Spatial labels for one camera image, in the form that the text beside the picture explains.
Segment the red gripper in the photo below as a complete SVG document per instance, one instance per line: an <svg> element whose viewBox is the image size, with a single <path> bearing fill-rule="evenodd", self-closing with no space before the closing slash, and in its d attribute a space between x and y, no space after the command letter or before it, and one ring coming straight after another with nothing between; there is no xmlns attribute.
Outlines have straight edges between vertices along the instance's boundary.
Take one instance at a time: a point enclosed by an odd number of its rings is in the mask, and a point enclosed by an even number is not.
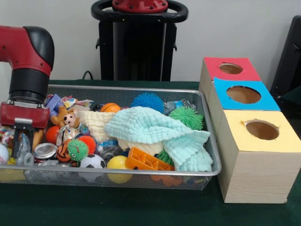
<svg viewBox="0 0 301 226"><path fill-rule="evenodd" d="M49 120L49 108L43 104L34 104L18 101L2 102L0 105L0 123L1 125L9 126L31 126L28 129L28 139L30 146L30 153L32 153L32 145L34 140L34 129L44 129ZM19 148L19 136L21 129L14 127L14 139L12 157L17 158Z"/></svg>

